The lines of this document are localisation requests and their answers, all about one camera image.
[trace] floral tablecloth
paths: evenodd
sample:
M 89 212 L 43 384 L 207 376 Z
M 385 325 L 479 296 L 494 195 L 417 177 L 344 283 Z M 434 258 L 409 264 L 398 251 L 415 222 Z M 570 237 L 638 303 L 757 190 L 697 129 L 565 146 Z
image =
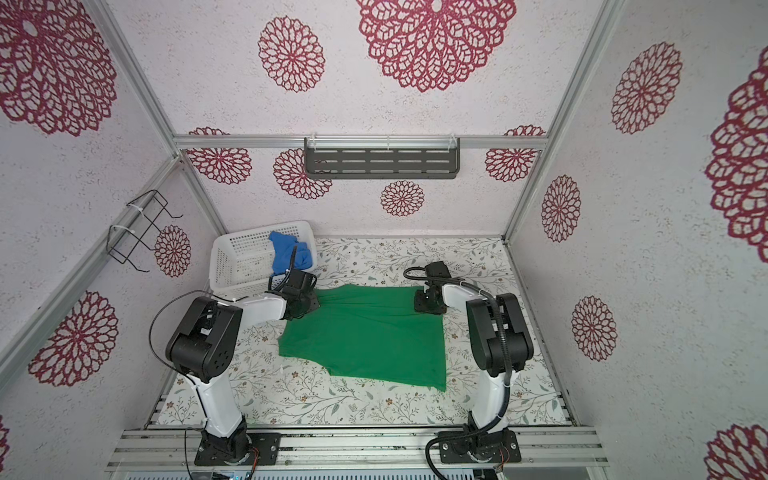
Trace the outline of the floral tablecloth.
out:
M 316 239 L 317 288 L 345 283 L 406 286 L 402 271 L 443 260 L 453 276 L 475 281 L 494 293 L 518 294 L 512 269 L 499 239 Z M 526 322 L 528 315 L 524 311 Z M 444 315 L 448 388 L 382 380 L 330 376 L 320 365 L 278 355 L 277 339 L 285 320 L 241 330 L 228 373 L 235 400 L 251 425 L 453 425 L 467 421 L 480 370 L 472 358 L 463 314 Z M 197 397 L 176 378 L 157 423 L 193 425 L 201 421 Z M 533 360 L 512 386 L 507 411 L 512 424 L 565 425 L 538 344 Z

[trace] wall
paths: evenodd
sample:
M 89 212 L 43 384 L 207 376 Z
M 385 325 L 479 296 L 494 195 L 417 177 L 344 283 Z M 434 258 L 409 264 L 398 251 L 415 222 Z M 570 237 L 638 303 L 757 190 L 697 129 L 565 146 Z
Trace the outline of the wall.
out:
M 630 2 L 514 239 L 616 478 L 766 475 L 766 18 Z
M 600 5 L 497 0 L 462 11 L 443 0 L 395 12 L 397 3 L 111 7 L 178 132 L 503 134 L 548 127 Z M 447 11 L 465 27 L 444 23 Z M 368 37 L 392 43 L 371 46 Z
M 303 219 L 315 235 L 498 236 L 524 181 L 490 177 L 486 153 L 462 150 L 454 180 L 314 181 L 299 170 L 302 151 L 253 149 L 247 181 L 203 181 L 233 232 Z
M 123 430 L 140 428 L 154 410 L 166 369 L 147 347 L 149 323 L 167 301 L 204 286 L 216 236 L 180 172 L 160 192 L 168 210 L 184 216 L 162 213 L 162 230 L 180 230 L 151 230 L 147 242 L 173 253 L 157 259 L 137 248 L 131 259 L 149 273 L 111 260 L 8 388 L 0 399 L 0 429 L 7 429 L 0 437 L 0 477 L 100 478 Z M 142 220 L 135 229 L 145 225 Z M 133 242 L 118 248 L 127 252 Z M 161 356 L 194 297 L 170 306 L 157 321 L 154 347 Z
M 0 17 L 0 349 L 167 159 L 79 4 L 24 5 Z
M 600 4 L 111 7 L 180 134 L 542 135 Z M 531 151 L 464 150 L 456 180 L 331 185 L 307 179 L 300 155 L 191 153 L 229 230 L 306 219 L 323 235 L 499 235 L 534 160 Z
M 168 158 L 82 6 L 36 5 L 6 2 L 0 14 L 0 348 Z M 147 236 L 164 253 L 131 258 L 149 273 L 110 261 L 4 391 L 0 477 L 101 476 L 123 429 L 152 410 L 165 371 L 147 350 L 148 323 L 205 284 L 214 238 L 179 173 L 161 190 L 184 214 L 161 227 L 186 233 Z M 186 305 L 161 320 L 161 347 Z

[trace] laundry basket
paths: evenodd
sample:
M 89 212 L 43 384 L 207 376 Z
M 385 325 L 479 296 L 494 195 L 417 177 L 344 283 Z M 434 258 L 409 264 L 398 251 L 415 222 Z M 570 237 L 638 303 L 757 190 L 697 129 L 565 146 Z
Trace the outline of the laundry basket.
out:
M 312 266 L 306 271 L 311 272 L 317 266 L 315 236 L 303 220 L 223 235 L 214 241 L 210 252 L 208 276 L 210 288 L 216 295 L 237 299 L 266 290 L 275 260 L 271 232 L 294 235 L 299 242 L 306 242 L 312 253 Z

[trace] green cloth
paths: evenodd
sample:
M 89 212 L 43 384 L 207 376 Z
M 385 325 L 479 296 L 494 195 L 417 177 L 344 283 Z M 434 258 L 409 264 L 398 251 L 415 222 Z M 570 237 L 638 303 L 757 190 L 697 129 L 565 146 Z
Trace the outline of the green cloth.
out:
M 344 285 L 316 290 L 320 308 L 286 324 L 280 356 L 312 360 L 331 375 L 444 392 L 442 315 L 414 311 L 418 289 Z

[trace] red mandala print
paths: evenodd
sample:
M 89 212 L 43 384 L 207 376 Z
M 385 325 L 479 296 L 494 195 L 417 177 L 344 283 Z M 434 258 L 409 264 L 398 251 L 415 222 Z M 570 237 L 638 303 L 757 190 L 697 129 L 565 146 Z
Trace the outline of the red mandala print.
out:
M 760 425 L 717 431 L 707 442 L 704 457 L 708 480 L 764 480 L 768 478 L 768 432 Z
M 579 215 L 581 198 L 576 182 L 568 175 L 555 178 L 541 202 L 541 225 L 549 240 L 561 242 L 570 237 Z
M 3 470 L 5 454 L 11 447 L 8 446 L 8 429 L 2 424 L 2 415 L 0 415 L 0 472 Z
M 616 128 L 633 134 L 654 124 L 674 98 L 682 69 L 674 44 L 662 41 L 638 55 L 616 85 L 611 108 Z
M 466 81 L 504 41 L 514 0 L 357 0 L 368 55 L 419 91 Z
M 154 259 L 160 270 L 168 276 L 181 276 L 190 266 L 192 247 L 190 239 L 181 228 L 168 225 L 154 243 Z
M 728 234 L 757 247 L 768 263 L 768 48 L 728 97 L 728 112 L 710 139 L 710 205 L 728 219 Z
M 73 386 L 109 359 L 118 336 L 118 318 L 99 292 L 85 292 L 27 370 L 40 383 Z
M 307 91 L 325 71 L 323 47 L 312 30 L 295 18 L 275 18 L 259 39 L 259 58 L 267 74 L 288 91 Z
M 504 135 L 527 135 L 540 137 L 547 132 L 541 127 L 520 125 Z M 494 148 L 485 154 L 485 169 L 496 180 L 504 182 L 520 180 L 528 176 L 531 165 L 536 160 L 537 151 L 533 148 Z
M 616 348 L 616 322 L 608 305 L 599 298 L 579 300 L 571 319 L 571 331 L 578 348 L 593 360 L 606 360 Z
M 282 152 L 273 165 L 275 179 L 280 188 L 296 198 L 319 198 L 330 190 L 331 180 L 313 180 L 304 169 L 304 150 L 300 148 Z
M 75 0 L 3 0 L 0 102 L 13 121 L 77 137 L 111 115 L 114 70 L 91 17 Z
M 424 190 L 413 182 L 398 180 L 384 187 L 382 207 L 395 217 L 415 214 L 424 204 Z
M 190 135 L 228 135 L 218 128 L 196 128 Z M 238 184 L 250 175 L 250 157 L 245 148 L 193 148 L 187 156 L 197 171 L 220 184 Z

